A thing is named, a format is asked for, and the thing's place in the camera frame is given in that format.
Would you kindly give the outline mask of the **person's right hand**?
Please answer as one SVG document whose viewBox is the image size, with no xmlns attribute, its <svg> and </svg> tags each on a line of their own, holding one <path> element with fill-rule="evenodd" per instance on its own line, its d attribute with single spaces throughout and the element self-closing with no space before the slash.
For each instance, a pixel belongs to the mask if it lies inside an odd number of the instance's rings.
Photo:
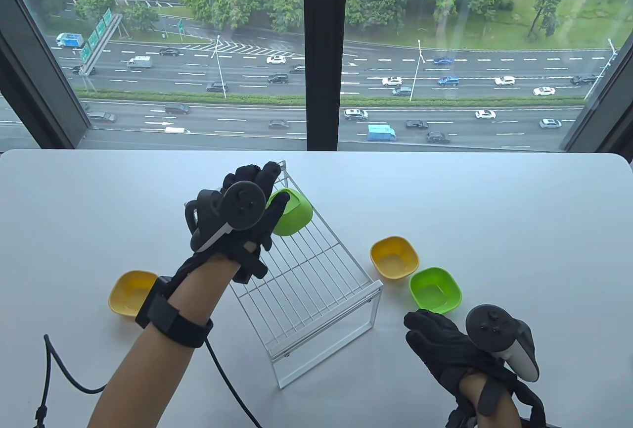
<svg viewBox="0 0 633 428">
<path fill-rule="evenodd" d="M 510 379 L 509 371 L 495 357 L 475 346 L 444 315 L 418 309 L 409 311 L 403 324 L 409 347 L 450 394 L 458 397 L 462 379 L 475 373 L 499 382 Z"/>
</svg>

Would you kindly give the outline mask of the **person's left hand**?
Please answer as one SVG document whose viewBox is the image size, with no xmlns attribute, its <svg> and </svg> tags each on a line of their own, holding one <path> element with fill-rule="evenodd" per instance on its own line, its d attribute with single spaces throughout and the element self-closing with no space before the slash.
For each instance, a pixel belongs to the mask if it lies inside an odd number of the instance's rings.
<svg viewBox="0 0 633 428">
<path fill-rule="evenodd" d="M 224 177 L 223 193 L 239 182 L 251 182 L 263 195 L 263 209 L 258 221 L 249 228 L 231 231 L 230 234 L 221 237 L 208 251 L 210 258 L 221 256 L 239 265 L 234 277 L 236 281 L 246 283 L 247 274 L 263 279 L 269 271 L 261 260 L 261 252 L 271 250 L 273 230 L 289 202 L 289 195 L 286 192 L 272 195 L 281 172 L 281 166 L 277 162 L 269 161 L 262 167 L 240 166 L 235 172 Z"/>
</svg>

